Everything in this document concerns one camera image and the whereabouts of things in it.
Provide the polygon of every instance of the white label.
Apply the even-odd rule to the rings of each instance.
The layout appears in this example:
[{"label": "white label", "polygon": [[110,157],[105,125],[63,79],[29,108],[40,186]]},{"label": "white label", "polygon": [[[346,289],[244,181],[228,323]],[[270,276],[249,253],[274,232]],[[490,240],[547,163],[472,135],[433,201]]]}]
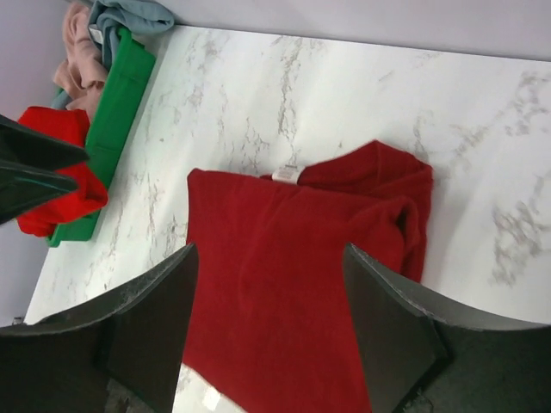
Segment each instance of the white label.
[{"label": "white label", "polygon": [[92,40],[95,43],[99,43],[100,45],[102,45],[103,44],[103,33],[99,28],[97,28],[97,25],[96,24],[90,24],[88,26],[88,29],[90,31],[90,36],[91,36]]},{"label": "white label", "polygon": [[304,166],[285,165],[272,174],[272,179],[274,181],[293,183],[296,185],[304,169]]}]

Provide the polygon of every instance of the pink clothing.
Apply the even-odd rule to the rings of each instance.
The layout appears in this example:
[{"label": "pink clothing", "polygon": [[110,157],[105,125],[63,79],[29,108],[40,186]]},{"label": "pink clothing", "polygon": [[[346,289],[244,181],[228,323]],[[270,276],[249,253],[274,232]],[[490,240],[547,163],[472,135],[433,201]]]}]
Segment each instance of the pink clothing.
[{"label": "pink clothing", "polygon": [[63,41],[67,59],[57,69],[53,81],[73,99],[67,108],[85,110],[90,118],[96,113],[108,72],[102,54],[90,39],[90,9],[71,3],[63,21]]}]

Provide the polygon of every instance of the folded clothing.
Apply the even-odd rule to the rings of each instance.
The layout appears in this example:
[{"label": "folded clothing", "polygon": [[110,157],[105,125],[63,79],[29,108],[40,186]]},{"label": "folded clothing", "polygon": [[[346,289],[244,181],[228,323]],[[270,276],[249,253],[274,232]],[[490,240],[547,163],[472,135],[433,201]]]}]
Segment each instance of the folded clothing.
[{"label": "folded clothing", "polygon": [[96,114],[108,71],[102,65],[100,51],[90,38],[89,18],[90,9],[83,4],[69,5],[63,20],[63,42],[67,59],[57,69],[53,81],[73,100],[69,109],[85,110],[92,119]]},{"label": "folded clothing", "polygon": [[102,62],[108,69],[121,43],[117,29],[123,26],[133,34],[160,34],[174,26],[174,16],[150,1],[96,0],[90,12],[90,37],[102,50]]},{"label": "folded clothing", "polygon": [[[80,147],[84,147],[90,127],[88,116],[83,110],[32,107],[18,121],[37,132]],[[17,222],[23,232],[46,237],[53,234],[57,224],[72,222],[107,204],[107,189],[85,163],[58,172],[75,179],[78,190],[20,215]]]},{"label": "folded clothing", "polygon": [[419,281],[431,167],[375,141],[298,185],[200,170],[188,182],[201,260],[183,362],[251,413],[369,411],[343,250]]}]

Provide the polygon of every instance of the pile of clothes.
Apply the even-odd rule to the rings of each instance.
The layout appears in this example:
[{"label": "pile of clothes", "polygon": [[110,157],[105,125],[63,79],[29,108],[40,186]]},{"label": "pile of clothes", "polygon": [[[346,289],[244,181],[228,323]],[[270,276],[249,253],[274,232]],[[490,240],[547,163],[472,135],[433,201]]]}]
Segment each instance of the pile of clothes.
[{"label": "pile of clothes", "polygon": [[[116,58],[119,28],[126,27],[133,34],[160,34],[173,25],[169,10],[146,0],[96,0],[91,8],[71,3],[63,20],[67,59],[53,77],[61,91],[50,108],[28,108],[18,122],[84,147]],[[85,164],[59,173],[74,178],[78,190],[21,215],[17,221],[23,232],[51,236],[58,224],[80,219],[107,204],[107,189]]]},{"label": "pile of clothes", "polygon": [[173,25],[174,16],[157,3],[96,0],[91,9],[71,3],[63,22],[67,59],[53,78],[62,91],[52,108],[82,109],[93,119],[120,43],[117,30],[160,34]]}]

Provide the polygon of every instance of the marble table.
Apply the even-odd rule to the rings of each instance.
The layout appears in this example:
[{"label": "marble table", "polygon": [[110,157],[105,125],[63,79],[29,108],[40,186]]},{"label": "marble table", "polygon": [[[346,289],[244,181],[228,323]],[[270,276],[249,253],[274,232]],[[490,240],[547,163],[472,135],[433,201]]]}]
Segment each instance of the marble table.
[{"label": "marble table", "polygon": [[[551,323],[550,80],[550,63],[179,27],[94,238],[50,250],[27,322],[183,246],[193,168],[259,175],[380,139],[435,168],[423,283]],[[236,409],[183,367],[175,411]]]}]

